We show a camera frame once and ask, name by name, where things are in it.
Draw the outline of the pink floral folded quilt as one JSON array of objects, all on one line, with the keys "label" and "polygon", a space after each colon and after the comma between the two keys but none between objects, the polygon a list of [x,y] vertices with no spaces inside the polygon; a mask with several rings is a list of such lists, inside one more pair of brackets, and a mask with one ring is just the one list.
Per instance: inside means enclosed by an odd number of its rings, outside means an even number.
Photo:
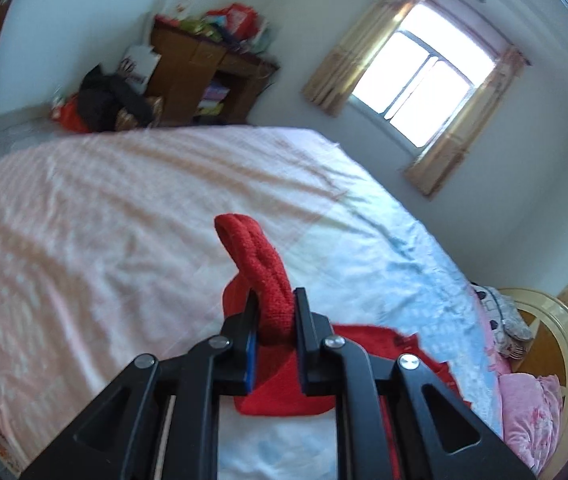
[{"label": "pink floral folded quilt", "polygon": [[540,474],[560,440],[563,399],[555,375],[499,377],[503,440],[534,474]]}]

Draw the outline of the red gift bag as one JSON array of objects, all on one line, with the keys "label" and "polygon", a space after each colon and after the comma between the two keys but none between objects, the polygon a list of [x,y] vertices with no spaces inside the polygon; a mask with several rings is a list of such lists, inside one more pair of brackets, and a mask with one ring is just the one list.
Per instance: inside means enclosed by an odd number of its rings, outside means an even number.
[{"label": "red gift bag", "polygon": [[209,10],[206,20],[221,26],[237,41],[250,41],[259,37],[268,26],[266,18],[252,6],[234,2],[222,9]]}]

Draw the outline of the left beige curtain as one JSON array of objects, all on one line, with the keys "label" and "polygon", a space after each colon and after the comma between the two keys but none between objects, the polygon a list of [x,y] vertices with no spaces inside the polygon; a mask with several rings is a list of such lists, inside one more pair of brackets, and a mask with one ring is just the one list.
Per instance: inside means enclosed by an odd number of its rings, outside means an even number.
[{"label": "left beige curtain", "polygon": [[306,82],[306,100],[328,116],[338,116],[380,49],[422,1],[375,0]]}]

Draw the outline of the back window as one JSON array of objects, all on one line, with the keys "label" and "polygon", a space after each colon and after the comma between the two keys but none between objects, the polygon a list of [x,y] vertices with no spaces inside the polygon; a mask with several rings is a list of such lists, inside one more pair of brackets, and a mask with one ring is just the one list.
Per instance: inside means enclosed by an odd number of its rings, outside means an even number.
[{"label": "back window", "polygon": [[490,47],[426,0],[406,14],[352,95],[420,150],[452,122],[496,64]]}]

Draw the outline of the white paper bag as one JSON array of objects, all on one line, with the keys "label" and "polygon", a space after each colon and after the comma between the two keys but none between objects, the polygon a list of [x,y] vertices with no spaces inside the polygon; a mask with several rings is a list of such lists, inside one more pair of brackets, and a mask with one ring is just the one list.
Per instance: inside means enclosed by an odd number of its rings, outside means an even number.
[{"label": "white paper bag", "polygon": [[135,91],[143,94],[162,56],[148,44],[127,48],[116,73]]}]

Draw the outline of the brown wooden desk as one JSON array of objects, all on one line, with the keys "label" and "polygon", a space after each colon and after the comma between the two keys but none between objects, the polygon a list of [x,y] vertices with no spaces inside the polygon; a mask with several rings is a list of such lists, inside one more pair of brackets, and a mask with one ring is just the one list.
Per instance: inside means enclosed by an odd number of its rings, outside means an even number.
[{"label": "brown wooden desk", "polygon": [[212,120],[223,125],[247,122],[260,94],[280,69],[263,56],[242,53],[202,35],[186,32],[154,18],[150,45],[160,60],[146,87],[148,96],[162,98],[159,123],[167,127],[192,125],[202,114],[199,104],[214,86],[228,90],[222,109]]}]

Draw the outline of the grey patterned pillow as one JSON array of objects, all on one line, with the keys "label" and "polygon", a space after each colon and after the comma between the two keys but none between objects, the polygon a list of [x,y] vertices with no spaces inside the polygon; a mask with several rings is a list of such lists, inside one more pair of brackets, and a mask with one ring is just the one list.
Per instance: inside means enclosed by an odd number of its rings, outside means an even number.
[{"label": "grey patterned pillow", "polygon": [[534,334],[517,310],[510,296],[497,289],[473,283],[472,289],[487,315],[494,345],[505,359],[521,361],[532,342]]}]

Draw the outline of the beige curtain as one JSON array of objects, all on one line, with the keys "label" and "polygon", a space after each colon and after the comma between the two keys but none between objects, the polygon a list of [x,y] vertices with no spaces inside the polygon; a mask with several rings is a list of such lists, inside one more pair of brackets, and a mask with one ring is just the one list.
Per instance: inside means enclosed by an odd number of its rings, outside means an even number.
[{"label": "beige curtain", "polygon": [[464,162],[526,63],[516,47],[509,47],[458,114],[404,170],[406,180],[425,198],[432,200]]},{"label": "beige curtain", "polygon": [[380,49],[422,1],[375,0],[306,82],[306,100],[328,116],[338,116]]}]

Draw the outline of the right beige curtain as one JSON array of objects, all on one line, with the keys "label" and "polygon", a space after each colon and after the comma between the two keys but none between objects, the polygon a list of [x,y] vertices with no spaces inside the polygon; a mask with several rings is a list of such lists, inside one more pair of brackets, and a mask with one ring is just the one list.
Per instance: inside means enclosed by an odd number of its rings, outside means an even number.
[{"label": "right beige curtain", "polygon": [[516,47],[509,47],[458,114],[404,170],[406,180],[425,198],[432,200],[464,162],[526,63]]}]

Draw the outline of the black bag on floor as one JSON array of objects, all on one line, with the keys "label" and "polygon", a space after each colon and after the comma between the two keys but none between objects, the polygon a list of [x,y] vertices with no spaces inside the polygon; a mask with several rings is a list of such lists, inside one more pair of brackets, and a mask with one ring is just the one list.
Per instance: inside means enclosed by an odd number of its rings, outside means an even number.
[{"label": "black bag on floor", "polygon": [[124,110],[141,127],[149,126],[155,116],[153,107],[136,93],[118,74],[106,74],[102,66],[94,66],[81,81],[77,93],[77,113],[94,132],[116,130],[119,113]]}]

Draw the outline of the red embroidered knit sweater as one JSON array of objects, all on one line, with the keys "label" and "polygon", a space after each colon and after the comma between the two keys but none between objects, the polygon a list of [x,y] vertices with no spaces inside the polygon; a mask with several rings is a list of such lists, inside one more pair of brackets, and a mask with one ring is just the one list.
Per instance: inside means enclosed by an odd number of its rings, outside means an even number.
[{"label": "red embroidered knit sweater", "polygon": [[[298,382],[294,330],[294,295],[284,264],[256,220],[244,214],[219,214],[214,228],[238,273],[222,294],[224,318],[245,310],[248,293],[259,299],[258,361],[254,390],[236,396],[243,415],[293,417],[321,415],[335,407],[329,396],[304,396]],[[455,394],[461,393],[447,362],[437,362],[420,347],[418,335],[404,336],[392,328],[371,325],[332,325],[372,356],[397,359],[412,353]]]}]

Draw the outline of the blue pink bed sheet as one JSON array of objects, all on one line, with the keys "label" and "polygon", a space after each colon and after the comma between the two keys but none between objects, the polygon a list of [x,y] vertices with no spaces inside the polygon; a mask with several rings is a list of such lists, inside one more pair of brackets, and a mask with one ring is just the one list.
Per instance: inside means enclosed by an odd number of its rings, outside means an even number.
[{"label": "blue pink bed sheet", "polygon": [[416,335],[502,428],[487,324],[436,238],[311,130],[73,136],[0,159],[0,465],[19,474],[141,353],[222,323],[236,269],[214,218],[254,218],[311,307]]}]

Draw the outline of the cream wooden headboard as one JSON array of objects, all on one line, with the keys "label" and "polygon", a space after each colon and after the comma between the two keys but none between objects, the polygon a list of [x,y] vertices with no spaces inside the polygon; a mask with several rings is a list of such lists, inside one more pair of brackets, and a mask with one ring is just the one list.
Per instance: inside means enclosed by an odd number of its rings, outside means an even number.
[{"label": "cream wooden headboard", "polygon": [[500,293],[512,298],[520,315],[534,334],[526,358],[512,370],[534,376],[554,375],[561,386],[563,409],[557,448],[541,479],[553,479],[568,462],[568,307],[546,292],[530,288],[502,288]]}]

